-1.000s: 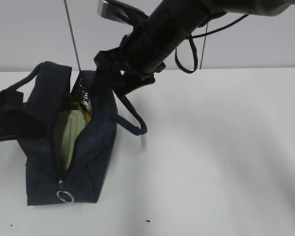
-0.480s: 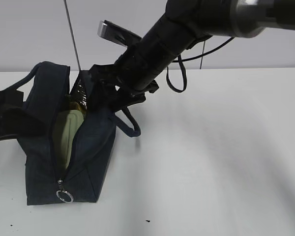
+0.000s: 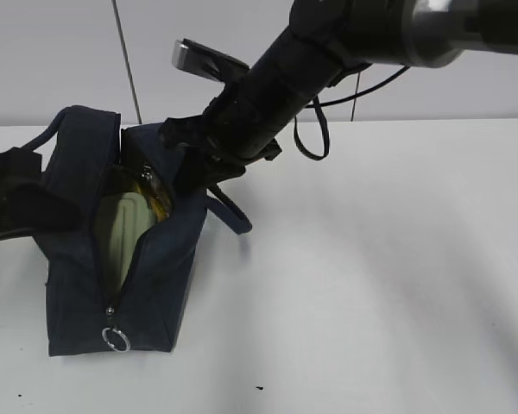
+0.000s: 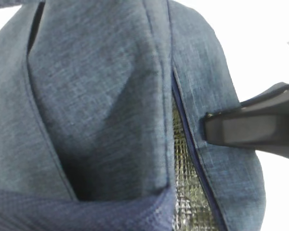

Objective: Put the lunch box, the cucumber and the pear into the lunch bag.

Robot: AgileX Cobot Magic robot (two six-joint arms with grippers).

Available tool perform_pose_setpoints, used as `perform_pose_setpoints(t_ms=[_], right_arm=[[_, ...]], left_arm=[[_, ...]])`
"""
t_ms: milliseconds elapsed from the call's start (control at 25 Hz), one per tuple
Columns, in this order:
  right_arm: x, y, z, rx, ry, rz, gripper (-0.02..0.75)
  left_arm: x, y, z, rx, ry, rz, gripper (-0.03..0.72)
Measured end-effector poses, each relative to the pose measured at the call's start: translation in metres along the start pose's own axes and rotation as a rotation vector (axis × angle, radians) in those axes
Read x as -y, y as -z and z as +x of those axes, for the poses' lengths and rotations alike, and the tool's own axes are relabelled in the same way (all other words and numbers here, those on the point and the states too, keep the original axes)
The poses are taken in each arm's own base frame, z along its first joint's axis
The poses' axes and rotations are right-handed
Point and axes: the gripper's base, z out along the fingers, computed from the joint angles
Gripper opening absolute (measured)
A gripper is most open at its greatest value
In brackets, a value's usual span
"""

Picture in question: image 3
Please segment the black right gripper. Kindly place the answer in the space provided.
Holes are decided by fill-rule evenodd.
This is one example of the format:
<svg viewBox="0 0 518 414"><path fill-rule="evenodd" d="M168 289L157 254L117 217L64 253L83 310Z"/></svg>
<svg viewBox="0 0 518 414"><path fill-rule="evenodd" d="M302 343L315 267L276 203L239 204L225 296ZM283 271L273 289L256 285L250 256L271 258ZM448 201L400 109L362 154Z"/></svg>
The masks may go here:
<svg viewBox="0 0 518 414"><path fill-rule="evenodd" d="M246 173L246 166L259 160L272 161L281 153L273 139L250 159L222 148L206 132L200 116L168 118L159 128L162 145L183 151L173 188L177 200L205 197L207 188Z"/></svg>

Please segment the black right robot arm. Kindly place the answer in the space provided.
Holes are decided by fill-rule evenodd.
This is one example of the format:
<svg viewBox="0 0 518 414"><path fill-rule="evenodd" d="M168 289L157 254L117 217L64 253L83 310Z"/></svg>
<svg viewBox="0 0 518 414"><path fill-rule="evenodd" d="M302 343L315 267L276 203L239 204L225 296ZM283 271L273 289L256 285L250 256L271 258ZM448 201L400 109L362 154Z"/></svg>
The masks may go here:
<svg viewBox="0 0 518 414"><path fill-rule="evenodd" d="M210 188L272 160L276 136L352 74L374 64L440 68L466 50L518 55L518 1L296 1L253 66L178 41L175 67L224 88L202 114L161 125L164 144L185 151L175 190Z"/></svg>

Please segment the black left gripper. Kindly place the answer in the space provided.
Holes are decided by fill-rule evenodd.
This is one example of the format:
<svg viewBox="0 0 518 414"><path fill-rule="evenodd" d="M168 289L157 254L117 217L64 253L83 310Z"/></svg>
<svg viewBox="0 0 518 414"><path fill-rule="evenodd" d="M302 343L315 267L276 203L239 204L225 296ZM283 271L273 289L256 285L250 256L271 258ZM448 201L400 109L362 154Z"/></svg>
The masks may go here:
<svg viewBox="0 0 518 414"><path fill-rule="evenodd" d="M0 153L0 241L78 229L79 207L39 186L42 156L20 147Z"/></svg>

